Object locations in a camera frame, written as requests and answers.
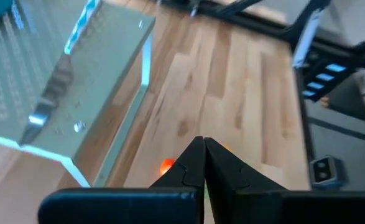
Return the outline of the silver toy knife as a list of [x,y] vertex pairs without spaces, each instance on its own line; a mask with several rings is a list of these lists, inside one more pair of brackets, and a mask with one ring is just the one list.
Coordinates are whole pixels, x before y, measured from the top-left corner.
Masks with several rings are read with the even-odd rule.
[[82,11],[75,21],[73,29],[68,36],[63,53],[56,62],[51,76],[40,95],[40,99],[27,118],[27,124],[18,145],[30,144],[39,135],[41,130],[50,120],[52,113],[57,109],[62,98],[66,95],[74,79],[71,52],[83,35],[91,18],[96,14],[103,0],[87,0]]

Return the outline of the mint green perforated rack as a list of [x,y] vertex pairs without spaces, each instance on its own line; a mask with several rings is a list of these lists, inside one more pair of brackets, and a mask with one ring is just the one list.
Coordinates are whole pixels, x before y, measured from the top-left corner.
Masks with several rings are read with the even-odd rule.
[[[102,187],[149,86],[154,17],[103,0],[71,52],[66,95],[33,142],[18,145],[86,2],[13,0],[0,16],[0,145],[61,163],[82,187]],[[77,161],[138,55],[141,83],[89,182]]]

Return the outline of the black drawer cabinet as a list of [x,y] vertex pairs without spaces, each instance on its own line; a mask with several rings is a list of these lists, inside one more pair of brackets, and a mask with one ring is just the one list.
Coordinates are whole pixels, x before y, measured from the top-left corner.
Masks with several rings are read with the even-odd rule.
[[329,93],[344,78],[347,67],[337,63],[311,65],[303,70],[304,88],[302,94],[306,99],[318,101]]

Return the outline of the small orange toy fruit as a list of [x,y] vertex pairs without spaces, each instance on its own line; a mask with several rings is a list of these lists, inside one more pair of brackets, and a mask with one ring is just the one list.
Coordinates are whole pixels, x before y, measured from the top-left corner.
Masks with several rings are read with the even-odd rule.
[[164,175],[174,164],[175,159],[174,158],[166,158],[162,161],[160,165],[160,175]]

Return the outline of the silver metal bracket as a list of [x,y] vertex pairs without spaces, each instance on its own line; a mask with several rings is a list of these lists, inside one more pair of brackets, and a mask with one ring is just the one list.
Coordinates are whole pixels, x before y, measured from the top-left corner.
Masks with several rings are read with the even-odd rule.
[[309,51],[312,40],[316,34],[317,27],[320,23],[320,18],[323,14],[323,11],[320,9],[316,9],[310,15],[305,27],[300,35],[297,46],[293,53],[292,57],[292,66],[293,68],[300,68],[304,61],[307,53]]

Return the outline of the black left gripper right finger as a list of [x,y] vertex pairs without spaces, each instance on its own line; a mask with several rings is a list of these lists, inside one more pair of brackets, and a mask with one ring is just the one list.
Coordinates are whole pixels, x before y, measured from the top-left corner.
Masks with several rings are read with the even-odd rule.
[[204,141],[216,224],[365,224],[365,192],[288,190],[214,139]]

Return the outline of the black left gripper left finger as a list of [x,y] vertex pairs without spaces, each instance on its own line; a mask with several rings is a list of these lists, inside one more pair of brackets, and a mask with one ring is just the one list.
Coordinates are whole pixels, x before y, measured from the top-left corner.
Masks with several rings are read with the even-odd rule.
[[197,136],[148,188],[69,188],[43,199],[39,224],[201,224],[206,147]]

